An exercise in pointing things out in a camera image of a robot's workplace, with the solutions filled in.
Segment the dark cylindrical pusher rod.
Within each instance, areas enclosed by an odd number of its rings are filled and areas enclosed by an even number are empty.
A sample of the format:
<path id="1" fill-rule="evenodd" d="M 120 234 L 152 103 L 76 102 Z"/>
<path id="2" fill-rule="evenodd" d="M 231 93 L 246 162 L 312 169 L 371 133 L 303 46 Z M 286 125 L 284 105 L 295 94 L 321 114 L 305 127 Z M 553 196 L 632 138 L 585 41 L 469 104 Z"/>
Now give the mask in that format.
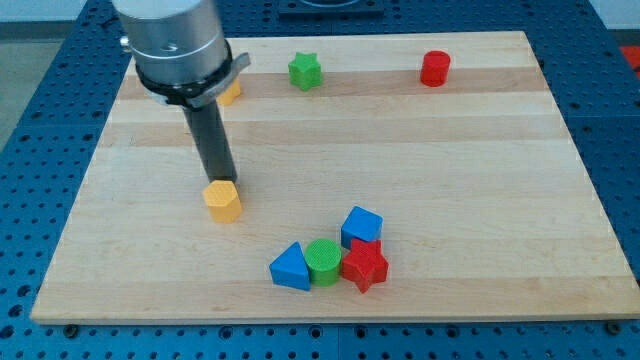
<path id="1" fill-rule="evenodd" d="M 209 181 L 235 182 L 237 172 L 217 104 L 184 108 L 183 112 Z"/>

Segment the yellow block behind arm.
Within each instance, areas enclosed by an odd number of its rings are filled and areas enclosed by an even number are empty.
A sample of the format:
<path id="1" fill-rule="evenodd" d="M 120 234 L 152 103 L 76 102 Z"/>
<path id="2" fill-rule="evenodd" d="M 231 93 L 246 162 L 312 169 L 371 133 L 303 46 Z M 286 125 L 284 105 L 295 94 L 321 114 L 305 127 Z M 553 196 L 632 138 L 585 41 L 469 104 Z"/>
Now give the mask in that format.
<path id="1" fill-rule="evenodd" d="M 240 95 L 242 88 L 239 79 L 235 79 L 233 83 L 217 97 L 217 103 L 220 106 L 230 106 Z"/>

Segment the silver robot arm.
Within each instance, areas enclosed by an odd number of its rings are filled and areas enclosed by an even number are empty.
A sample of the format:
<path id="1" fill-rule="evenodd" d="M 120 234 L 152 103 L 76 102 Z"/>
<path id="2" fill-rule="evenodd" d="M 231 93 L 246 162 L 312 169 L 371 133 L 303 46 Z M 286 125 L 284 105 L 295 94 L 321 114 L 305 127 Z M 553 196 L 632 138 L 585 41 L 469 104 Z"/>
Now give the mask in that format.
<path id="1" fill-rule="evenodd" d="M 237 179 L 217 98 L 250 63 L 235 56 L 214 0 L 113 0 L 140 82 L 157 102 L 182 108 L 209 180 Z"/>

